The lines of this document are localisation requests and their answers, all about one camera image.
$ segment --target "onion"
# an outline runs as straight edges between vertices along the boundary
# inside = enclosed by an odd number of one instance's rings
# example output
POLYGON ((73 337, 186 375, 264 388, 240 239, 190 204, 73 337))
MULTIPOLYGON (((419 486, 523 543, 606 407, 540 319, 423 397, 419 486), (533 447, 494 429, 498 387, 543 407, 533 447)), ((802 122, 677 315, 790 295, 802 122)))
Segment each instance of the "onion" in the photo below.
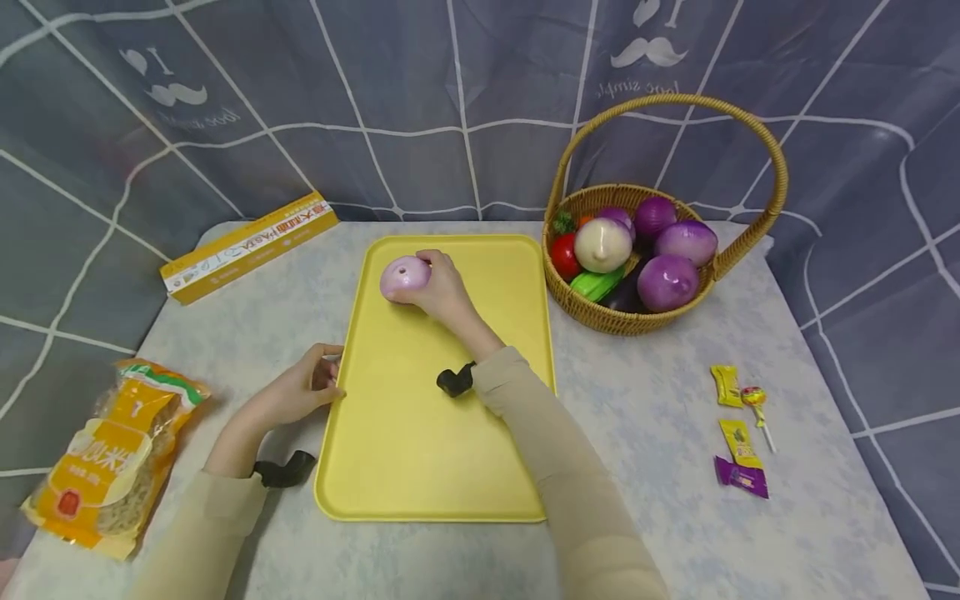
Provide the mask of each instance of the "onion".
POLYGON ((624 210, 623 208, 617 208, 616 206, 607 206, 606 208, 601 208, 597 211, 596 216, 611 219, 622 225, 628 233, 630 233, 630 241, 633 242, 636 240, 636 229, 634 228, 634 220, 630 218, 630 213, 624 210))
POLYGON ((591 219, 577 231, 573 253, 588 271, 609 273, 630 258, 633 241, 623 225, 603 217, 591 219))
POLYGON ((717 252, 717 235, 700 221, 680 221, 664 229, 654 246, 656 254, 689 258, 694 267, 703 267, 717 252))
POLYGON ((396 290, 419 290, 430 280, 430 265, 415 256, 401 256, 380 276, 380 294, 389 300, 396 290))
POLYGON ((640 239, 653 243, 660 232, 677 222, 677 207, 663 196, 648 198, 636 209, 634 226, 640 239))
POLYGON ((643 305, 655 313, 662 313, 693 300, 700 286, 700 277, 693 263, 682 256, 664 254, 654 256, 640 271, 636 292, 643 305))

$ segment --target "person's left hand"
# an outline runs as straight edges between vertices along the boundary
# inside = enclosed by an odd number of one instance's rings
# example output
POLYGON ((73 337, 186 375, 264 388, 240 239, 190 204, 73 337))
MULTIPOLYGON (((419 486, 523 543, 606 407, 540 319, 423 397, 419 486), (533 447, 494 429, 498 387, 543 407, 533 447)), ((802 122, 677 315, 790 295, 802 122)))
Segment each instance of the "person's left hand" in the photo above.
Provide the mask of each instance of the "person's left hand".
POLYGON ((290 369, 257 392, 241 411, 263 427, 273 429, 303 419, 345 396, 335 384, 340 368, 324 358, 343 351, 343 346, 314 344, 290 369))

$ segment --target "red onion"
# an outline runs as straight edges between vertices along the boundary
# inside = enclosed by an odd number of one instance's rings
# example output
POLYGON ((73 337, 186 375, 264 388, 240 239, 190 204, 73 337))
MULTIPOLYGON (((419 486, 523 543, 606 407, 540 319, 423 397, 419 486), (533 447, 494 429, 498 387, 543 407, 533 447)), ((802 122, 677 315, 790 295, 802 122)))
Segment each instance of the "red onion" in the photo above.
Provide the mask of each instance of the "red onion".
POLYGON ((636 229, 634 229, 634 220, 630 218, 630 213, 623 208, 616 206, 607 206, 597 211, 597 217, 601 219, 610 219, 622 225, 630 233, 631 244, 636 240, 636 229))
POLYGON ((689 258, 694 267, 703 267, 717 252, 717 236, 700 221, 680 221, 660 232, 656 254, 676 254, 689 258))
POLYGON ((700 277, 693 263, 682 256, 664 254, 654 256, 640 271, 636 292, 643 305, 655 313, 662 313, 693 300, 700 286, 700 277))
POLYGON ((634 226, 636 235, 647 242, 654 242, 660 232, 677 222, 677 207, 663 196, 648 198, 636 209, 634 226))
POLYGON ((396 290, 419 290, 430 280, 430 265, 415 256, 401 256, 387 265, 380 276, 380 294, 389 300, 388 294, 396 290))

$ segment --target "noodle package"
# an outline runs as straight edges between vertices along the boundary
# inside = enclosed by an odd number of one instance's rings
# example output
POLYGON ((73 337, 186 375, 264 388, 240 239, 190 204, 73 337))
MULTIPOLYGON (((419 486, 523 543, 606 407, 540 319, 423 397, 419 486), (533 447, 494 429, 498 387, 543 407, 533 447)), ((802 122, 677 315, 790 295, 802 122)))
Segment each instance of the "noodle package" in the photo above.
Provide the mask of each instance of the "noodle package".
POLYGON ((21 510, 60 538, 126 559, 170 473, 178 432, 209 396, 155 363, 117 363, 116 387, 21 510))

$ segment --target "wicker basket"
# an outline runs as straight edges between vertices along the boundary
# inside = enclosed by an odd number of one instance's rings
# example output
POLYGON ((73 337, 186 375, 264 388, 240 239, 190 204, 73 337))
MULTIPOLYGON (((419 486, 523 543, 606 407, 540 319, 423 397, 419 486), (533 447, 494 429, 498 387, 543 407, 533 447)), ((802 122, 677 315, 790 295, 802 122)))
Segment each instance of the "wicker basket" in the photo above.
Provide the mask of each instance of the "wicker basket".
MULTIPOLYGON (((726 275, 733 265, 770 230, 770 227, 774 224, 778 215, 780 215, 780 210, 783 208, 783 202, 786 198, 786 186, 786 162, 783 159, 783 152, 780 151, 780 145, 777 139, 756 117, 734 105, 723 102, 722 100, 695 94, 657 94, 636 98, 605 110, 590 119, 589 123, 574 135, 566 147, 564 155, 560 158, 560 166, 557 169, 557 176, 553 180, 553 189, 550 191, 550 201, 547 204, 546 216, 543 223, 543 267, 546 271, 547 287, 550 288, 550 293, 553 294, 557 303, 569 313, 571 317, 597 331, 612 333, 614 335, 639 335, 653 331, 654 329, 659 329, 699 304, 713 287, 713 283, 718 281, 720 277, 726 275), (649 187, 631 185, 629 183, 594 185, 575 192, 566 198, 562 198, 567 164, 570 162, 573 151, 585 137, 604 123, 607 123, 628 110, 664 104, 686 104, 713 108, 719 112, 728 114, 753 130, 770 153, 770 159, 774 167, 774 193, 766 208, 758 215, 756 221, 741 233, 725 250, 718 253, 712 262, 700 269, 700 289, 688 304, 676 310, 659 314, 622 313, 595 304, 583 296, 580 296, 571 290, 570 286, 557 274, 557 270, 550 260, 550 247, 557 237, 557 234, 553 230, 552 222, 557 211, 561 208, 569 211, 574 218, 592 214, 605 206, 619 206, 633 212, 640 203, 651 196, 669 198, 673 204, 676 205, 681 220, 701 220, 692 208, 668 194, 649 187)), ((631 256, 627 267, 632 268, 639 259, 640 257, 636 254, 631 256)))

